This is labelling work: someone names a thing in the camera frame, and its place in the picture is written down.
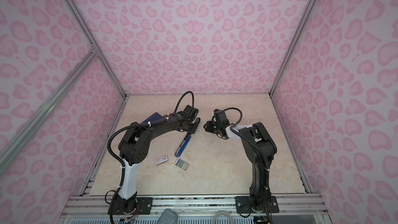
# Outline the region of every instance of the pink patterned wallpaper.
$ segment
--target pink patterned wallpaper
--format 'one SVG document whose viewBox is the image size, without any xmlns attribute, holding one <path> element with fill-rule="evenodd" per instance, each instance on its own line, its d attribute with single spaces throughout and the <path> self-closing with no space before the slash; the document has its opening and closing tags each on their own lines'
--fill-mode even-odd
<svg viewBox="0 0 398 224">
<path fill-rule="evenodd" d="M 87 54 L 62 0 L 0 0 L 0 153 Z"/>
<path fill-rule="evenodd" d="M 76 0 L 127 93 L 269 92 L 307 0 Z"/>
<path fill-rule="evenodd" d="M 320 0 L 276 102 L 333 223 L 398 222 L 398 0 Z"/>
<path fill-rule="evenodd" d="M 0 178 L 0 222 L 50 224 L 76 195 L 121 97 L 96 60 Z"/>
</svg>

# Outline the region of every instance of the gray eraser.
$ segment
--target gray eraser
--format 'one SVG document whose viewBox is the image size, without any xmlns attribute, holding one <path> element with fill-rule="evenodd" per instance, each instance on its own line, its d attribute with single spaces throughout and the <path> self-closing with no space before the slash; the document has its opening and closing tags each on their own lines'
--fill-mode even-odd
<svg viewBox="0 0 398 224">
<path fill-rule="evenodd" d="M 176 223 L 177 218 L 178 217 L 174 212 L 170 211 L 169 209 L 165 209 L 157 224 L 174 224 Z"/>
</svg>

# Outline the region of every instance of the pink wall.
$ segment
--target pink wall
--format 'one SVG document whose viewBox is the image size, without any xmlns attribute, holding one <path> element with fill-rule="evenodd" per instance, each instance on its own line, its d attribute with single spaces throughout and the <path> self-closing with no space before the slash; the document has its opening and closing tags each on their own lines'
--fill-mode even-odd
<svg viewBox="0 0 398 224">
<path fill-rule="evenodd" d="M 398 222 L 398 0 L 320 0 L 276 102 L 335 224 Z"/>
<path fill-rule="evenodd" d="M 127 93 L 268 92 L 307 0 L 76 0 Z"/>
<path fill-rule="evenodd" d="M 1 177 L 1 223 L 57 220 L 82 187 L 120 102 L 94 61 Z"/>
<path fill-rule="evenodd" d="M 62 0 L 0 0 L 0 153 L 87 54 Z"/>
</svg>

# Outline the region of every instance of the beige table surface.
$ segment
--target beige table surface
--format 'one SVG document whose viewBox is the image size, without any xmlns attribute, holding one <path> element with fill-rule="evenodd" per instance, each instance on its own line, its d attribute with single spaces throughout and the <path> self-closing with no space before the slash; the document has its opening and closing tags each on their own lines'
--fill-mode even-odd
<svg viewBox="0 0 398 224">
<path fill-rule="evenodd" d="M 117 129 L 132 122 L 141 123 L 154 112 L 160 115 L 172 113 L 180 95 L 131 96 Z M 270 188 L 272 193 L 304 193 L 304 187 L 291 156 L 286 139 L 277 119 L 269 95 L 195 95 L 195 108 L 199 109 L 201 123 L 181 155 L 189 163 L 187 171 L 174 165 L 174 152 L 185 136 L 177 131 L 168 132 L 152 140 L 147 157 L 141 162 L 137 178 L 138 195 L 199 195 L 199 194 L 247 194 L 251 184 L 251 163 L 246 157 L 241 140 L 218 138 L 205 132 L 203 125 L 211 119 L 214 109 L 237 107 L 243 112 L 240 124 L 262 122 L 277 146 L 277 154 L 271 165 Z M 191 96 L 181 102 L 179 111 L 191 105 Z M 239 113 L 227 111 L 230 122 L 238 120 Z M 117 146 L 124 132 L 112 142 Z M 155 158 L 167 154 L 168 162 L 155 165 Z M 117 188 L 120 181 L 120 163 L 108 152 L 96 175 L 90 195 L 105 195 Z"/>
</svg>

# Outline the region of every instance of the barcode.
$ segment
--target barcode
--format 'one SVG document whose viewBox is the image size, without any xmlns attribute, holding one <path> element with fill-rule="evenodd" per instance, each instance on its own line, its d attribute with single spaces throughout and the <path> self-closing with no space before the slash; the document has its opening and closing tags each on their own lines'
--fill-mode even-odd
<svg viewBox="0 0 398 224">
<path fill-rule="evenodd" d="M 163 156 L 155 158 L 156 165 L 164 163 L 166 161 L 169 161 L 169 159 L 167 159 L 167 155 L 166 154 L 164 154 Z"/>
<path fill-rule="evenodd" d="M 174 164 L 183 170 L 187 170 L 189 166 L 189 163 L 185 162 L 184 160 L 181 160 L 180 158 L 177 158 Z"/>
</svg>

